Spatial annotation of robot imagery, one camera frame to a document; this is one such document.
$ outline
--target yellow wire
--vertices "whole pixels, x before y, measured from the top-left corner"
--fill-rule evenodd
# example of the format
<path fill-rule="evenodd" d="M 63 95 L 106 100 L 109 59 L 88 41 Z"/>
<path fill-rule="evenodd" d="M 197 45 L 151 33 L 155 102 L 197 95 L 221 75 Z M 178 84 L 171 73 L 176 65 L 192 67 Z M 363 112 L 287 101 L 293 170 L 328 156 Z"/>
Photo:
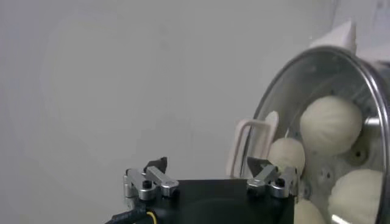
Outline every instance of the yellow wire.
<path fill-rule="evenodd" d="M 148 214 L 150 217 L 152 217 L 153 224 L 157 224 L 157 218 L 156 218 L 156 215 L 153 212 L 147 212 L 146 214 Z"/>

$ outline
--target steamed bun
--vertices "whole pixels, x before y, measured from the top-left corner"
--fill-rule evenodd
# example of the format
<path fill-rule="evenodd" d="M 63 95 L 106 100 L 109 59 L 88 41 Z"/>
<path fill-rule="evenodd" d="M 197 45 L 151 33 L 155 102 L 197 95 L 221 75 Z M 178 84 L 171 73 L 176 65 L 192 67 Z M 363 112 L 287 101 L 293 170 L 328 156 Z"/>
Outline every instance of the steamed bun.
<path fill-rule="evenodd" d="M 312 202 L 300 199 L 294 207 L 294 223 L 325 224 L 325 220 Z"/>
<path fill-rule="evenodd" d="M 341 177 L 331 190 L 328 211 L 353 224 L 374 224 L 381 194 L 382 173 L 362 169 Z"/>
<path fill-rule="evenodd" d="M 348 151 L 359 136 L 362 115 L 353 103 L 327 96 L 314 101 L 300 118 L 300 132 L 307 149 L 323 155 Z"/>
<path fill-rule="evenodd" d="M 281 138 L 271 144 L 268 160 L 280 171 L 284 171 L 288 166 L 295 167 L 300 175 L 305 167 L 305 151 L 299 141 Z"/>

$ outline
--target stainless steel rim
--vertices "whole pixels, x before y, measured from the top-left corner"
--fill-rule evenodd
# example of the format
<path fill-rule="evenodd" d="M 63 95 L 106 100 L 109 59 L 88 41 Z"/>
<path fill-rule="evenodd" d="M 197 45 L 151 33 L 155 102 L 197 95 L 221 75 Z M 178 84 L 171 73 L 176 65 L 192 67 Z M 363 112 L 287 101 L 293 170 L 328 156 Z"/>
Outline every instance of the stainless steel rim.
<path fill-rule="evenodd" d="M 381 147 L 383 151 L 383 184 L 381 189 L 381 200 L 378 209 L 378 215 L 376 223 L 388 223 L 390 222 L 390 124 L 389 124 L 389 111 L 390 108 L 390 86 L 386 86 L 385 83 L 380 81 L 380 75 L 378 71 L 375 70 L 370 64 L 360 60 L 358 57 L 352 55 L 351 53 L 345 51 L 344 49 L 338 47 L 317 47 L 310 50 L 307 50 L 300 55 L 293 58 L 287 63 L 287 65 L 276 75 L 273 81 L 268 86 L 266 92 L 260 100 L 259 105 L 255 111 L 254 119 L 257 119 L 261 107 L 264 104 L 267 96 L 271 92 L 273 86 L 277 81 L 283 76 L 287 69 L 291 67 L 295 62 L 299 61 L 301 58 L 311 55 L 318 52 L 331 52 L 337 56 L 343 57 L 353 65 L 357 71 L 359 71 L 362 78 L 365 80 L 366 85 L 368 86 L 372 98 L 375 102 L 375 105 L 378 110 L 378 118 L 380 121 L 381 129 Z M 249 141 L 252 136 L 252 130 L 249 132 L 244 146 L 244 159 L 248 153 Z M 241 167 L 241 176 L 243 176 L 244 166 Z"/>

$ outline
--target white wall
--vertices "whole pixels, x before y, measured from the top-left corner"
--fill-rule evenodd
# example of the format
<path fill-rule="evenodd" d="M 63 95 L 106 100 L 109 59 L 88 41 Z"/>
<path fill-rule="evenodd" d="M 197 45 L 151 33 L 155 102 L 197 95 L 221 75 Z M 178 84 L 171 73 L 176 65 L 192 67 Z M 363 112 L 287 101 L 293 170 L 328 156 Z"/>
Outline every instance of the white wall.
<path fill-rule="evenodd" d="M 102 223 L 169 157 L 220 178 L 238 120 L 331 28 L 327 0 L 2 0 L 1 223 Z"/>
<path fill-rule="evenodd" d="M 358 55 L 375 58 L 390 44 L 390 0 L 338 0 L 333 27 L 350 19 L 356 22 Z"/>

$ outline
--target metal steamer basket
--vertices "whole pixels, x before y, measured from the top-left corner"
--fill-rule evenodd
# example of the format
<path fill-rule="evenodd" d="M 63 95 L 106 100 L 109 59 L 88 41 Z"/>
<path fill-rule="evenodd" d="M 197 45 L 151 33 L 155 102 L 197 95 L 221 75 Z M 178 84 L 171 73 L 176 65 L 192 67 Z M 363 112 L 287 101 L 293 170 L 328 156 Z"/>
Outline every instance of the metal steamer basket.
<path fill-rule="evenodd" d="M 324 96 L 339 96 L 357 105 L 364 119 L 359 138 L 342 155 L 322 156 L 305 148 L 306 165 L 300 196 L 312 201 L 328 223 L 328 197 L 338 178 L 356 169 L 383 172 L 376 223 L 390 223 L 390 64 L 367 62 L 337 47 L 317 47 L 292 59 L 269 85 L 254 119 L 279 114 L 275 138 L 302 142 L 299 120 L 307 106 Z M 247 156 L 257 144 L 251 129 L 245 143 L 241 176 L 247 177 Z"/>

